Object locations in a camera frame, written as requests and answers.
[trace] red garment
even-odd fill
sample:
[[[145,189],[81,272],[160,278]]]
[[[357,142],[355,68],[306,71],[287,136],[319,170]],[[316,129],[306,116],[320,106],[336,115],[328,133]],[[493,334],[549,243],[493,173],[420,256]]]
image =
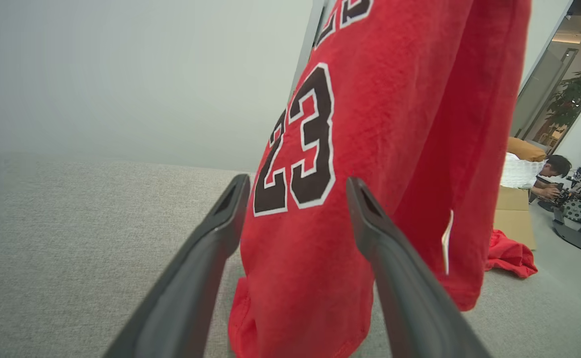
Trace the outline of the red garment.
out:
[[[533,252],[519,242],[515,242],[500,230],[491,234],[490,253],[485,270],[501,268],[510,270],[520,278],[527,278],[538,272],[533,263]]]
[[[338,0],[253,186],[229,319],[239,358],[342,358],[367,335],[374,275],[354,244],[349,176],[458,307],[474,306],[528,16],[529,0]]]

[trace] gray fabric surface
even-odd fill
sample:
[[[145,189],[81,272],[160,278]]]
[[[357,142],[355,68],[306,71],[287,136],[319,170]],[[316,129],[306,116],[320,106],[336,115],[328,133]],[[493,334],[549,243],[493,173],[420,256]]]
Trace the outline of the gray fabric surface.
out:
[[[101,355],[235,172],[0,156],[0,357]],[[540,272],[488,272],[465,313],[498,358],[581,357],[581,250],[531,213]],[[206,356],[230,356],[241,259],[227,262]],[[354,357],[388,357],[378,297]]]

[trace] gear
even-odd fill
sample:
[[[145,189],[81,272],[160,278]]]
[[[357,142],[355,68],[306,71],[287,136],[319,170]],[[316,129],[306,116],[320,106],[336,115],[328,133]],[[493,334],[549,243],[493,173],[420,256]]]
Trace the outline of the gear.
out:
[[[581,220],[581,200],[579,199],[568,199],[562,206],[562,211],[565,217],[568,217],[574,221]]]

